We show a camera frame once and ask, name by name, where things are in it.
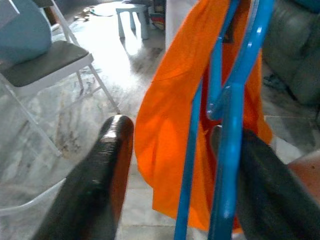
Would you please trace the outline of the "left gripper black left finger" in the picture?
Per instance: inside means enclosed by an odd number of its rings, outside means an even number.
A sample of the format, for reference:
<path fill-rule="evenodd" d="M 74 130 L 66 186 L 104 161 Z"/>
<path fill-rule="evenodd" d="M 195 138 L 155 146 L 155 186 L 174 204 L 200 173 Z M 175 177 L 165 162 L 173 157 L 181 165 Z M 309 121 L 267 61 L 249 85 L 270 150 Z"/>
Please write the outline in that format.
<path fill-rule="evenodd" d="M 113 240 L 121 218 L 133 152 L 134 124 L 108 118 L 93 147 L 57 193 L 34 240 Z"/>

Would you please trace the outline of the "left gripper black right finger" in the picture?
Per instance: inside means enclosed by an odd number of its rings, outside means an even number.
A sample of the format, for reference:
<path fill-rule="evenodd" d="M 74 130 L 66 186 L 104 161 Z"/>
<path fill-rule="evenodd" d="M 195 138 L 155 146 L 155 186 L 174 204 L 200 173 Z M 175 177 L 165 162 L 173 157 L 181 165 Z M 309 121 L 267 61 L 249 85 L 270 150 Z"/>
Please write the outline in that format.
<path fill-rule="evenodd" d="M 245 129 L 236 214 L 248 240 L 318 240 L 320 205 L 272 148 Z"/>

